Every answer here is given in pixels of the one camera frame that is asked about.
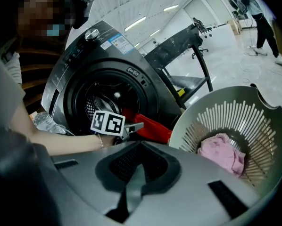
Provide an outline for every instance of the washing machine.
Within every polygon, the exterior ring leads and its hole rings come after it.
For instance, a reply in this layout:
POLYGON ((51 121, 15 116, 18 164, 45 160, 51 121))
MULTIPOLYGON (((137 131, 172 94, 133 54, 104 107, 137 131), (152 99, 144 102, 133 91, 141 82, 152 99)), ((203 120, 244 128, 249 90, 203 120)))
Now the washing machine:
POLYGON ((41 104, 74 135, 89 135, 95 110, 141 113, 169 129, 181 110, 155 70, 105 21, 65 50, 48 78, 41 104))

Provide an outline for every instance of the white floor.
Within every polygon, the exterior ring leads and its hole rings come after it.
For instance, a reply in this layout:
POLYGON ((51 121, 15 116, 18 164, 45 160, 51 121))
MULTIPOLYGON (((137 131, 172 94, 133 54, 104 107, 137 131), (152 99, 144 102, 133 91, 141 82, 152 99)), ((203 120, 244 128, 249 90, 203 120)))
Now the white floor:
MULTIPOLYGON (((221 89, 234 85, 249 85, 254 83, 265 100, 273 105, 282 105, 282 67, 274 63, 274 56, 267 43, 264 50, 267 56, 248 56, 244 53, 255 55, 254 51, 247 48, 252 44, 256 45, 256 29, 244 30, 236 36, 237 46, 235 48, 219 49, 203 52, 213 89, 221 89)), ((193 50, 180 55, 166 68, 171 75, 203 77, 203 71, 199 61, 191 58, 193 50)), ((186 103, 190 106, 197 99, 207 94, 207 85, 200 90, 186 103)))

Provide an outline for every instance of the white wall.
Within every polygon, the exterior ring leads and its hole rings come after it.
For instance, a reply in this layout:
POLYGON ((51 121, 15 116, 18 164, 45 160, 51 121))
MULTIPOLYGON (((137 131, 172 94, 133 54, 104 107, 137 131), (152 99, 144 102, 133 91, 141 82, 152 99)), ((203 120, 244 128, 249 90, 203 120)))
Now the white wall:
POLYGON ((153 43, 154 41, 155 39, 151 39, 150 41, 148 41, 146 44, 142 46, 142 49, 144 49, 146 53, 149 53, 156 47, 153 43))
POLYGON ((210 26, 213 25, 213 23, 216 23, 216 20, 201 0, 192 0, 184 10, 191 18, 195 17, 202 21, 205 26, 210 26))
POLYGON ((159 43, 163 43, 165 40, 175 35, 184 28, 187 28, 193 23, 192 19, 185 12, 184 9, 179 10, 175 16, 168 22, 163 30, 154 35, 155 39, 159 43))
POLYGON ((221 23, 225 24, 231 20, 231 15, 221 0, 206 0, 211 6, 221 23))
POLYGON ((146 53, 146 51, 144 50, 144 48, 139 48, 138 51, 139 51, 141 54, 147 55, 147 53, 146 53))

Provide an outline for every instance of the cable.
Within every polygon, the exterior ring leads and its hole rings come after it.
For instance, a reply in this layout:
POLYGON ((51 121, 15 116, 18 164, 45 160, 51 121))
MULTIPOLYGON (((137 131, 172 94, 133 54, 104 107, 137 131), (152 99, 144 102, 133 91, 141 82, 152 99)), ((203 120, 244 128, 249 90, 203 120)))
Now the cable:
POLYGON ((241 66, 240 66, 240 69, 243 71, 243 74, 246 77, 246 78, 242 79, 242 82, 245 83, 245 84, 246 83, 251 84, 251 80, 250 80, 249 76, 246 74, 246 73, 249 73, 251 70, 250 69, 243 69, 241 66))
MULTIPOLYGON (((248 25, 247 20, 245 20, 245 23, 246 23, 246 25, 247 25, 247 27, 248 27, 249 34, 250 34, 250 41, 251 41, 251 46, 250 46, 250 47, 253 49, 253 41, 252 41, 252 36, 251 36, 251 30, 250 30, 250 28, 249 28, 249 25, 248 25)), ((257 52, 255 52, 255 55, 252 55, 252 54, 250 54, 250 53, 248 53, 248 52, 245 52, 244 54, 247 55, 247 56, 253 56, 253 57, 258 56, 257 52)))
POLYGON ((252 19, 252 16, 250 16, 250 19, 251 19, 251 28, 256 28, 257 26, 252 27, 252 26, 253 26, 253 19, 252 19))

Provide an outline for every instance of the energy label sticker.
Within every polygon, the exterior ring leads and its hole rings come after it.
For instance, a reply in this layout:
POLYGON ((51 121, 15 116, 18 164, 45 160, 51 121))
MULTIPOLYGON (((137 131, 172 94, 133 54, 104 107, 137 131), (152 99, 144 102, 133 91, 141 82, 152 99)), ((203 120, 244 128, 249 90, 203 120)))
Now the energy label sticker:
POLYGON ((114 45, 121 53, 124 55, 133 49, 133 45, 126 40, 122 34, 116 34, 114 37, 108 40, 112 45, 114 45))
POLYGON ((105 41, 103 44, 100 45, 104 50, 109 48, 109 46, 112 46, 112 44, 109 41, 105 41))

